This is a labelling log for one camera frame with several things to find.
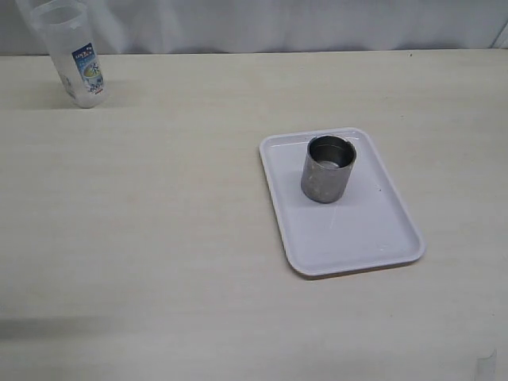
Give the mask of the stainless steel cup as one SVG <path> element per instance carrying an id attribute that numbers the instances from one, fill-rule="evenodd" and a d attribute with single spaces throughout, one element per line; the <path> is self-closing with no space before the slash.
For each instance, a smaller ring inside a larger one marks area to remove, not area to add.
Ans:
<path id="1" fill-rule="evenodd" d="M 345 192 L 355 162 L 356 149 L 350 141 L 335 135 L 312 138 L 302 169 L 303 194 L 319 203 L 338 201 Z"/>

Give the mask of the clear plastic pitcher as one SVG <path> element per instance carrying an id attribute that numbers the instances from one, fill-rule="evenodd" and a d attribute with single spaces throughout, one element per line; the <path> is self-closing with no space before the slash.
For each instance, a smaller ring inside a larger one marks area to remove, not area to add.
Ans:
<path id="1" fill-rule="evenodd" d="M 29 29 L 46 48 L 63 88 L 80 108 L 106 99 L 86 5 L 81 1 L 17 1 Z"/>

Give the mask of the white plastic tray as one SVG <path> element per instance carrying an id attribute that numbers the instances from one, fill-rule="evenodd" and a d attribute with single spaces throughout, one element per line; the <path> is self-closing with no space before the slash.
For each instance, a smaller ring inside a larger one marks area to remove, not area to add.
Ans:
<path id="1" fill-rule="evenodd" d="M 413 263 L 426 244 L 381 156 L 364 131 L 328 129 L 353 143 L 357 158 L 344 195 L 308 199 L 300 181 L 306 148 L 323 131 L 272 135 L 259 146 L 287 262 L 300 275 L 325 277 Z"/>

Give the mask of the white curtain backdrop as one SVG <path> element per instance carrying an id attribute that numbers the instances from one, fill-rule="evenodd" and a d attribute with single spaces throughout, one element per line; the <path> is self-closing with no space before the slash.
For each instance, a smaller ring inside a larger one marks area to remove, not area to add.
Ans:
<path id="1" fill-rule="evenodd" d="M 89 1 L 102 54 L 492 48 L 504 1 Z"/>

